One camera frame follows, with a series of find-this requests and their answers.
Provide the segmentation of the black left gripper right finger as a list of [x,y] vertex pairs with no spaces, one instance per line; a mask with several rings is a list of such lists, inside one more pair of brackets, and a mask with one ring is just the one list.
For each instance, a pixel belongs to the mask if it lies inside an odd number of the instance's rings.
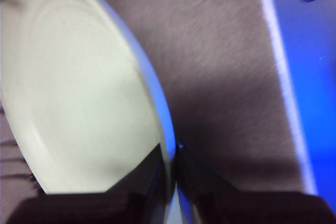
[[176,178],[184,223],[335,223],[322,198],[239,190],[184,144],[176,147]]

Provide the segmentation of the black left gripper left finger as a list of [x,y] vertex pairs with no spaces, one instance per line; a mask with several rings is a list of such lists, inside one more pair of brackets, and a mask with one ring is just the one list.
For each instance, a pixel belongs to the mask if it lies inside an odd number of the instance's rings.
[[170,202],[157,145],[105,193],[40,194],[23,200],[7,223],[164,223]]

